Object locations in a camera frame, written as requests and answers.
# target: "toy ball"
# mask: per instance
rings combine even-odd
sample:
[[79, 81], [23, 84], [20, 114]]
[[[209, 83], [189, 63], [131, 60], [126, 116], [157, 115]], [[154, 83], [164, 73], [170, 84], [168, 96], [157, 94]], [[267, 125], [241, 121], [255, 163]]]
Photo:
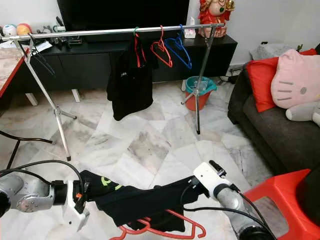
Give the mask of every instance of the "toy ball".
[[13, 24], [7, 24], [3, 27], [2, 32], [5, 36], [16, 36], [17, 28]]
[[26, 24], [26, 23], [20, 23], [17, 27], [16, 27], [16, 33], [18, 35], [28, 35], [30, 34], [31, 31], [31, 27]]

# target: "gray sofa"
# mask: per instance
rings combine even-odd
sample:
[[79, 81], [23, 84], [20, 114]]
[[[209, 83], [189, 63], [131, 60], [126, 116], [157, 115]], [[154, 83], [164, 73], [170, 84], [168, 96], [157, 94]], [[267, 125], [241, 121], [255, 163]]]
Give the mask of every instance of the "gray sofa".
[[[320, 45], [316, 50], [320, 54]], [[241, 126], [275, 174], [314, 169], [320, 164], [320, 127], [290, 121], [285, 112], [274, 107], [258, 113], [244, 66], [230, 98], [229, 119]]]

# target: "red plastic chair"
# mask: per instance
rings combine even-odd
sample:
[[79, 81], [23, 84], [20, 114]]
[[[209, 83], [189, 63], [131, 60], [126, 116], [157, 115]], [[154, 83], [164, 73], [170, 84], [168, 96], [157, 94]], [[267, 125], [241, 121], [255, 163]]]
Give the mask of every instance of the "red plastic chair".
[[309, 172], [275, 176], [245, 193], [252, 202], [269, 197], [277, 205], [289, 225], [289, 231], [278, 240], [320, 240], [320, 227], [309, 220], [296, 199], [296, 188]]

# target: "black cabinet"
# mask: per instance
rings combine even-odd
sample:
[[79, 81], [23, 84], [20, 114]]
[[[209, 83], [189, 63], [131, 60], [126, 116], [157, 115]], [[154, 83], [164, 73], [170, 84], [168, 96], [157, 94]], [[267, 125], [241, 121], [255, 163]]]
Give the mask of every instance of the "black cabinet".
[[[52, 76], [34, 57], [31, 64], [47, 90], [107, 88], [111, 64], [128, 47], [128, 41], [84, 42], [71, 49], [51, 47], [41, 52], [47, 63], [55, 71]], [[160, 60], [159, 67], [153, 70], [153, 82], [167, 82], [186, 79], [199, 75], [206, 52], [204, 39], [197, 35], [195, 39], [184, 39], [183, 44], [192, 60], [189, 70], [180, 60], [171, 54], [173, 67]], [[237, 42], [228, 35], [215, 38], [212, 44], [204, 75], [207, 77], [224, 76], [227, 73]], [[32, 93], [40, 90], [27, 66], [23, 63], [14, 76], [12, 83], [15, 92]]]

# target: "pink cushion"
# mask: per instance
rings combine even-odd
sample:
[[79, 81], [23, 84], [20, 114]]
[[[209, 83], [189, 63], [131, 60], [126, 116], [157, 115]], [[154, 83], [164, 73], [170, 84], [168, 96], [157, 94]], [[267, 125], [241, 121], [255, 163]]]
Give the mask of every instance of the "pink cushion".
[[280, 56], [271, 94], [284, 109], [320, 100], [320, 55], [304, 56], [291, 49]]

